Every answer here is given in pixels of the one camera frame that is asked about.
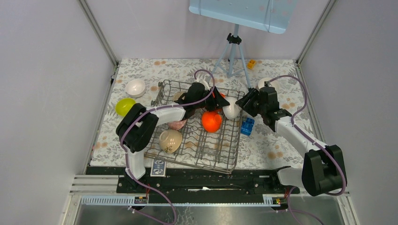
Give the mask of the grey wire dish rack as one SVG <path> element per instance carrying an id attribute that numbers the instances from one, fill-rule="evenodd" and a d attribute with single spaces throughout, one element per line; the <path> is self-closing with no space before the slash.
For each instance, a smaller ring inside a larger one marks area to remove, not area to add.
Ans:
<path id="1" fill-rule="evenodd" d="M 219 173 L 231 173 L 237 166 L 243 112 L 229 120 L 223 111 L 218 131 L 207 132 L 201 122 L 204 108 L 197 109 L 179 130 L 182 134 L 180 147 L 173 153 L 166 153 L 159 145 L 159 137 L 169 129 L 167 124 L 155 128 L 153 136 L 144 149 L 145 157 L 162 159 L 172 165 L 183 165 Z"/>

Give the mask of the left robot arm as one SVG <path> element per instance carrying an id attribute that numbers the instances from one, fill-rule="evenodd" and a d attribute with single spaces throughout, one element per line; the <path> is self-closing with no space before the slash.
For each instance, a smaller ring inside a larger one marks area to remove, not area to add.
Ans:
<path id="1" fill-rule="evenodd" d="M 169 105 L 145 107 L 136 103 L 117 126 L 115 133 L 125 152 L 128 187 L 135 193 L 145 188 L 144 148 L 148 145 L 155 128 L 173 121 L 182 121 L 204 108 L 213 112 L 229 106 L 229 102 L 215 86 L 206 88 L 194 82 L 189 89 Z"/>

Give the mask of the white ribbed bowl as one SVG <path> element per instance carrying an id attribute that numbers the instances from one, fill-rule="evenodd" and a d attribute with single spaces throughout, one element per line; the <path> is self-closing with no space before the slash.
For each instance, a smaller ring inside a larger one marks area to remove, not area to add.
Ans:
<path id="1" fill-rule="evenodd" d="M 230 105 L 224 106 L 222 108 L 225 117 L 229 120 L 235 119 L 241 111 L 241 108 L 236 104 L 237 99 L 234 97 L 225 97 L 225 100 L 229 102 Z"/>
<path id="2" fill-rule="evenodd" d="M 271 78 L 266 77 L 266 78 L 260 79 L 257 83 L 257 89 L 260 90 L 261 88 L 263 88 L 265 86 L 266 82 L 269 82 L 269 80 L 271 80 Z M 268 85 L 269 85 L 269 87 L 274 87 L 277 92 L 280 90 L 280 86 L 277 81 L 272 81 Z"/>

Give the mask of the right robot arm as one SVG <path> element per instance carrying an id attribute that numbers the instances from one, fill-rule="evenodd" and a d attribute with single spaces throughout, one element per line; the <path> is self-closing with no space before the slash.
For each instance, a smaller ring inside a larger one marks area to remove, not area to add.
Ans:
<path id="1" fill-rule="evenodd" d="M 347 178 L 342 150 L 302 130 L 293 115 L 280 107 L 274 87 L 251 88 L 236 104 L 253 117 L 260 115 L 264 124 L 286 139 L 304 159 L 301 169 L 277 170 L 277 175 L 269 180 L 273 192 L 281 193 L 287 186 L 304 188 L 311 196 L 340 195 L 345 191 Z"/>

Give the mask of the yellow-green bowl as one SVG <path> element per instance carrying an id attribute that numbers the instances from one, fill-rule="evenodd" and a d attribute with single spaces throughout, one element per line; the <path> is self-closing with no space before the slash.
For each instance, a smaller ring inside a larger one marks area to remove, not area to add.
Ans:
<path id="1" fill-rule="evenodd" d="M 130 111 L 135 103 L 136 101 L 132 98 L 123 98 L 116 103 L 115 111 L 118 115 L 124 117 L 127 115 L 127 113 Z"/>

